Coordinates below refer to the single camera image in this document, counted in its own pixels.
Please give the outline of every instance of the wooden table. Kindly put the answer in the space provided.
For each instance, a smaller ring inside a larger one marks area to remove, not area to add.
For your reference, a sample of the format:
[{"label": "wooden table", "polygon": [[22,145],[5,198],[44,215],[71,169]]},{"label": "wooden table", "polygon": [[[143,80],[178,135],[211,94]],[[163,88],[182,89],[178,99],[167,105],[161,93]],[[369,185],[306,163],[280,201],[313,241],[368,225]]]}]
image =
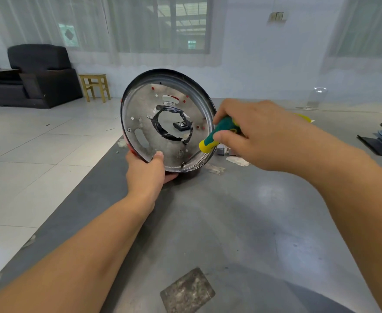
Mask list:
[{"label": "wooden table", "polygon": [[87,102],[89,102],[88,90],[91,90],[92,98],[95,99],[95,94],[94,94],[95,85],[100,88],[101,99],[103,103],[105,103],[104,90],[107,92],[108,99],[111,100],[110,91],[108,90],[106,73],[102,73],[99,75],[97,74],[79,75],[79,77],[81,78],[82,87],[84,88],[84,93],[85,93],[85,97],[87,98]]}]

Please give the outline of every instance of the screwdriver handle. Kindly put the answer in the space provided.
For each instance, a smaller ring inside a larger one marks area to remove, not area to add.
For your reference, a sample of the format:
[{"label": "screwdriver handle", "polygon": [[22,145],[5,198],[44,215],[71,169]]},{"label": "screwdriver handle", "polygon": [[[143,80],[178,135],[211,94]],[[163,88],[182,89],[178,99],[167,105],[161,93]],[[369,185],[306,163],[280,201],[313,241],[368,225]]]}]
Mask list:
[{"label": "screwdriver handle", "polygon": [[213,135],[218,131],[232,131],[236,134],[240,134],[241,130],[230,116],[225,116],[220,120],[215,129],[209,134],[209,136],[200,142],[199,147],[203,153],[209,153],[219,142],[214,141]]}]

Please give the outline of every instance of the circular metal base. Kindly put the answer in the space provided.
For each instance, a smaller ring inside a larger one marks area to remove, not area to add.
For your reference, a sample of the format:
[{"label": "circular metal base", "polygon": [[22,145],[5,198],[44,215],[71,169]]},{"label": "circular metal base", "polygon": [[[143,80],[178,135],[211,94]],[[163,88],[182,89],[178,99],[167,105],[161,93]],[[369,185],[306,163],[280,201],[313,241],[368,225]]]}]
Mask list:
[{"label": "circular metal base", "polygon": [[[191,129],[179,131],[173,126],[175,122],[184,121],[179,111],[192,122]],[[162,128],[159,131],[155,120],[152,122],[157,114],[156,122]],[[199,151],[199,142],[214,130],[214,114],[213,102],[195,81],[168,69],[154,69],[137,76],[125,90],[121,105],[121,123],[127,143],[146,162],[161,150],[165,170],[170,172],[198,169],[211,158],[215,149],[199,153],[183,165]]]}]

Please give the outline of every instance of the forearm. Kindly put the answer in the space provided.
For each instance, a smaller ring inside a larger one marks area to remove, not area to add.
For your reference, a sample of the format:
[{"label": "forearm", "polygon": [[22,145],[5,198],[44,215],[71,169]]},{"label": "forearm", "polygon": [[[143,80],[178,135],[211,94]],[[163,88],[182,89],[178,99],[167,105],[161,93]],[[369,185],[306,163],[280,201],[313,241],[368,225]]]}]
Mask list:
[{"label": "forearm", "polygon": [[304,176],[322,195],[382,309],[382,168],[365,152],[340,146]]},{"label": "forearm", "polygon": [[0,291],[0,312],[99,312],[147,215],[146,200],[111,206]]}]

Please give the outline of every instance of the hand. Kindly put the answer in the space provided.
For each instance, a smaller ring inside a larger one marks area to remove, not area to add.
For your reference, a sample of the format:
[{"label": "hand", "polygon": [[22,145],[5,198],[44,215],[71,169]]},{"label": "hand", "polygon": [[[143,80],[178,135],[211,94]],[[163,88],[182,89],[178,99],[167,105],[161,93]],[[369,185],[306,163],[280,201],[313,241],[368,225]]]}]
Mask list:
[{"label": "hand", "polygon": [[151,205],[152,210],[163,184],[175,179],[178,174],[165,175],[161,151],[156,152],[150,163],[145,163],[130,151],[126,155],[126,160],[129,163],[129,170],[126,173],[128,196],[135,200],[143,200],[146,205]]},{"label": "hand", "polygon": [[214,124],[226,115],[236,121],[244,137],[219,131],[214,140],[265,170],[300,175],[299,170],[313,166],[315,159],[331,157],[340,147],[350,147],[272,101],[246,103],[225,99]]}]

